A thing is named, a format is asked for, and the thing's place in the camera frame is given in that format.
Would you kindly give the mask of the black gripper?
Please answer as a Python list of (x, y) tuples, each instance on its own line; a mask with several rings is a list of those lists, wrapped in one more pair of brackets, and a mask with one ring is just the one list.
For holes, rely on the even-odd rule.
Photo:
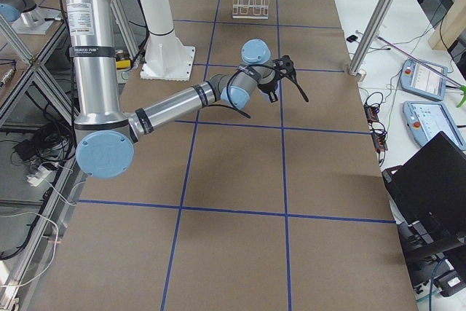
[[(262, 74), (260, 80), (258, 81), (258, 85), (267, 83), (272, 79), (275, 79), (275, 70), (265, 69), (263, 71), (263, 74)], [(267, 95), (268, 95), (269, 101), (271, 103), (274, 103), (274, 102), (278, 101), (277, 94), (276, 94), (276, 92), (274, 90), (268, 92)]]

